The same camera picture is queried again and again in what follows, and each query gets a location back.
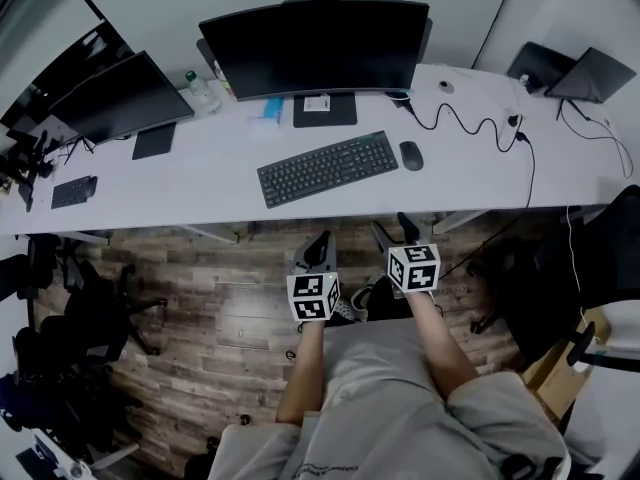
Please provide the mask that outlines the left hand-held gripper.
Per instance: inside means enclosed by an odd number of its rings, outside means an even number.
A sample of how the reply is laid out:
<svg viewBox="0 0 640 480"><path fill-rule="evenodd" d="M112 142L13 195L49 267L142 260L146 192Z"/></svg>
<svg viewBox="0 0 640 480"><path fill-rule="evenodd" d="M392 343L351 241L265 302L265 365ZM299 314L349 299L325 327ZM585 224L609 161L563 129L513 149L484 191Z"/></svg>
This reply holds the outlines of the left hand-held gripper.
<svg viewBox="0 0 640 480"><path fill-rule="evenodd" d="M335 237L325 230L294 254L287 276L287 297L296 322L326 321L340 298Z"/></svg>

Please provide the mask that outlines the black equipment pile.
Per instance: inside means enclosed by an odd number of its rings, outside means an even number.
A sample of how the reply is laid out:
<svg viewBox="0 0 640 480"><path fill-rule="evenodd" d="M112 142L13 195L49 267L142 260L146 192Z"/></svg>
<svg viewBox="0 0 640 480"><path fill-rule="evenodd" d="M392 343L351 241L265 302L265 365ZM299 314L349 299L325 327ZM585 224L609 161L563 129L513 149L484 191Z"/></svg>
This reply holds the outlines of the black equipment pile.
<svg viewBox="0 0 640 480"><path fill-rule="evenodd" d="M35 180L48 178L53 172L52 160L46 155L52 152L59 142L51 141L47 130L34 136L19 130L8 129L6 137L14 144L6 153L0 154L0 177L10 179L17 185L18 194L29 213L33 204Z"/></svg>

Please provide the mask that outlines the blue white tissue pack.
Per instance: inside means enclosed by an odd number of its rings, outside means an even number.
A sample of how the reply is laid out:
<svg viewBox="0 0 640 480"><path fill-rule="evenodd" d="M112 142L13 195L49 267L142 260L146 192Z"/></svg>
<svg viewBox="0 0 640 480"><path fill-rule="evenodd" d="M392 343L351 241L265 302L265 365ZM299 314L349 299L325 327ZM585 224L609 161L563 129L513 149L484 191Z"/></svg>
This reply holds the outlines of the blue white tissue pack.
<svg viewBox="0 0 640 480"><path fill-rule="evenodd" d="M273 138L280 134L280 121L284 108L283 98L269 98L259 116L248 120L250 135L254 138Z"/></svg>

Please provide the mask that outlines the bottle with red green label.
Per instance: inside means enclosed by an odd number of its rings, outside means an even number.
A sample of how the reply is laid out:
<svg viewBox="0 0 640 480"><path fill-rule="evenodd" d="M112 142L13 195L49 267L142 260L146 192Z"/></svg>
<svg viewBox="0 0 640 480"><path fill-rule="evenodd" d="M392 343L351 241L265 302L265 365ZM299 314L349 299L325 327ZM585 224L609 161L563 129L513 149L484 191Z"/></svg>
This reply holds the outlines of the bottle with red green label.
<svg viewBox="0 0 640 480"><path fill-rule="evenodd" d="M226 76L224 75L217 60L214 61L214 72L216 74L217 79L220 81L221 85L225 89L225 91L229 94L231 98L234 98L235 95L234 95L233 89L231 88L231 85L227 80Z"/></svg>

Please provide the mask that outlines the person's left forearm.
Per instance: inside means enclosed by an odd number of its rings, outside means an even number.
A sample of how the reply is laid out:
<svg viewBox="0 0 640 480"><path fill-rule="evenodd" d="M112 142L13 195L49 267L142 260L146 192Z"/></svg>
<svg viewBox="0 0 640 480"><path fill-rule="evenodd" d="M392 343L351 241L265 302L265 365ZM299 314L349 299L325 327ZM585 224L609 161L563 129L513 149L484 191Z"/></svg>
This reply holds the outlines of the person's left forearm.
<svg viewBox="0 0 640 480"><path fill-rule="evenodd" d="M301 427L306 413L321 410L324 398L324 328L324 320L303 325L293 369L276 411L276 423Z"/></svg>

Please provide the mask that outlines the black power adapter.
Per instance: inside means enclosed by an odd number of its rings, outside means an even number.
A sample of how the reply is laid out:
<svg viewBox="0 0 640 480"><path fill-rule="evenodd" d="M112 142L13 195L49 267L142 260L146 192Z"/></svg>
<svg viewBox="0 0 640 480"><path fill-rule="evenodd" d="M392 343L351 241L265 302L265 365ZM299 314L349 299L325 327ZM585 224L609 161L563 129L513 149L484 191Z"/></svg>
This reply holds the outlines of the black power adapter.
<svg viewBox="0 0 640 480"><path fill-rule="evenodd" d="M411 98L406 93L386 92L385 96L389 98L397 108L402 108L409 112L411 115L415 114L415 111L411 104Z"/></svg>

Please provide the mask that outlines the clear bottle with green cap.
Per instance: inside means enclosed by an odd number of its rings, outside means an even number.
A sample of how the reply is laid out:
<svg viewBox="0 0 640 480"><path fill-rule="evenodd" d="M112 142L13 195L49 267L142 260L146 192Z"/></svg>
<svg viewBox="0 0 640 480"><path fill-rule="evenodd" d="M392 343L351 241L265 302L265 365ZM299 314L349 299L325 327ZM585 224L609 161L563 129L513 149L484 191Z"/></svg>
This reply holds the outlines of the clear bottle with green cap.
<svg viewBox="0 0 640 480"><path fill-rule="evenodd" d="M215 114L221 108L221 101L208 82L193 70L187 71L185 78L191 94L198 99L200 107L207 113Z"/></svg>

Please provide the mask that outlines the small black keypad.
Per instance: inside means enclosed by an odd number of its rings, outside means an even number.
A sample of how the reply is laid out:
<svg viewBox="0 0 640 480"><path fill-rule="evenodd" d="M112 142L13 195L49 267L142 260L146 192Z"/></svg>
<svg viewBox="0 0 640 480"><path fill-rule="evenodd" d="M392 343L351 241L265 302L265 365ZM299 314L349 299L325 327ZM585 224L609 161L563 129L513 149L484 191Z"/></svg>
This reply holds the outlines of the small black keypad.
<svg viewBox="0 0 640 480"><path fill-rule="evenodd" d="M84 184L87 176L68 181L66 183L54 187L51 208L58 209L63 207L84 204L89 199L84 197Z"/></svg>

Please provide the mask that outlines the black glossy monitor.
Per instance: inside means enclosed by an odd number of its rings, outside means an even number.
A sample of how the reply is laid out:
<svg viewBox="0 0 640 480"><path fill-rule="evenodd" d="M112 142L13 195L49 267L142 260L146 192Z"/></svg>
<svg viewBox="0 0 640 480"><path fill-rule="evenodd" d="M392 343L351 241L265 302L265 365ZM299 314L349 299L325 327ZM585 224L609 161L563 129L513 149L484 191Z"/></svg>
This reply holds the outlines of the black glossy monitor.
<svg viewBox="0 0 640 480"><path fill-rule="evenodd" d="M0 115L9 129L30 132L50 115L50 107L86 79L132 56L134 51L105 21L69 46Z"/></svg>

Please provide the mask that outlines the black computer mouse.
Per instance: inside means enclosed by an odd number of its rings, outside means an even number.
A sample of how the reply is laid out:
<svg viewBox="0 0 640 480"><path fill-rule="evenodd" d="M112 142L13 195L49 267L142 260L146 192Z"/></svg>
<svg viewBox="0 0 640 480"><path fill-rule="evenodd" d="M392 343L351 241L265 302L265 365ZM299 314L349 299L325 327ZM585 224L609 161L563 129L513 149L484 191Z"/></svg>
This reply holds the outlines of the black computer mouse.
<svg viewBox="0 0 640 480"><path fill-rule="evenodd" d="M404 167L412 172L424 167L424 159L418 145L414 141L403 141L399 145Z"/></svg>

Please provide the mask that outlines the person's grey shirt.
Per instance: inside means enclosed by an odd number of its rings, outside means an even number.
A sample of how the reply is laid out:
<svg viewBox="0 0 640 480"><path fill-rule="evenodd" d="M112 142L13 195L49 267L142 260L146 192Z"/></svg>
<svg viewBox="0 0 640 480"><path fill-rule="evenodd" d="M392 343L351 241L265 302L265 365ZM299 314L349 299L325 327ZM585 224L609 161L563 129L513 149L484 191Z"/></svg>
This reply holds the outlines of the person's grey shirt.
<svg viewBox="0 0 640 480"><path fill-rule="evenodd" d="M409 319L327 330L322 407L300 425L232 425L208 480L567 480L563 438L520 377L448 397Z"/></svg>

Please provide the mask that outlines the black office chair with headrest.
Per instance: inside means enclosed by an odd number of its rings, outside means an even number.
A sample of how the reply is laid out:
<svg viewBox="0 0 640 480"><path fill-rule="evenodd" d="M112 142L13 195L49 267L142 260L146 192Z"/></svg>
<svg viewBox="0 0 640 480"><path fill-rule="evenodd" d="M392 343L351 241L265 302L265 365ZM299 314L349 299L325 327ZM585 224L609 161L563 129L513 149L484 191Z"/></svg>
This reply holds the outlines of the black office chair with headrest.
<svg viewBox="0 0 640 480"><path fill-rule="evenodd" d="M20 300L36 299L39 291L52 283L55 269L53 256L31 258L17 254L0 260L0 302L12 295Z"/></svg>

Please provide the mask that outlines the black monitor with grey stand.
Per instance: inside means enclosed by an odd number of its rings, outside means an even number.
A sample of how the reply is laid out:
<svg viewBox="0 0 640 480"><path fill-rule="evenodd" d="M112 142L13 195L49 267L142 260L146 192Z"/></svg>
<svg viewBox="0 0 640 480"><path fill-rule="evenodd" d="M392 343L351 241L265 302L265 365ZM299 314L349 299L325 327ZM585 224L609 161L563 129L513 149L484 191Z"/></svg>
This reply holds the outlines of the black monitor with grey stand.
<svg viewBox="0 0 640 480"><path fill-rule="evenodd" d="M135 137L132 158L140 160L168 153L176 124L195 111L140 52L76 86L50 114L94 145Z"/></svg>

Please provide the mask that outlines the black full-size keyboard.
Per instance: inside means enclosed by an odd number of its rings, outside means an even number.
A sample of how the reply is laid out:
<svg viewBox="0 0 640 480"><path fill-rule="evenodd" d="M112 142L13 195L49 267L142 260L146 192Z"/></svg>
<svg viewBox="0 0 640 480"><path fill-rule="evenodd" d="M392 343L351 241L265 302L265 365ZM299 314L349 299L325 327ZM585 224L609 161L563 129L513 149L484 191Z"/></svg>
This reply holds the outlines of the black full-size keyboard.
<svg viewBox="0 0 640 480"><path fill-rule="evenodd" d="M257 175L271 209L397 168L386 133L378 131L272 163Z"/></svg>

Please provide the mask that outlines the white desk leg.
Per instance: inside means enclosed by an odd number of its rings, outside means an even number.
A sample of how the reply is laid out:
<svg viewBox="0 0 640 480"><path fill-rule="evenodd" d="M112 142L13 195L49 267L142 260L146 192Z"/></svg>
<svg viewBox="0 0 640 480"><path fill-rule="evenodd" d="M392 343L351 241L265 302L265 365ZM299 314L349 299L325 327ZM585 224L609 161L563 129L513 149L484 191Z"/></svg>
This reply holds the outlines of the white desk leg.
<svg viewBox="0 0 640 480"><path fill-rule="evenodd" d="M180 228L224 243L237 244L240 241L239 234L223 224L183 224Z"/></svg>
<svg viewBox="0 0 640 480"><path fill-rule="evenodd" d="M99 235L86 233L86 232L80 232L80 231L57 232L57 235L60 237L68 238L70 240L91 243L99 246L110 245L110 239L108 237L99 236Z"/></svg>
<svg viewBox="0 0 640 480"><path fill-rule="evenodd" d="M435 223L432 225L433 235L446 234L464 224L467 224L476 218L487 213L487 210L460 210L449 213L438 213Z"/></svg>

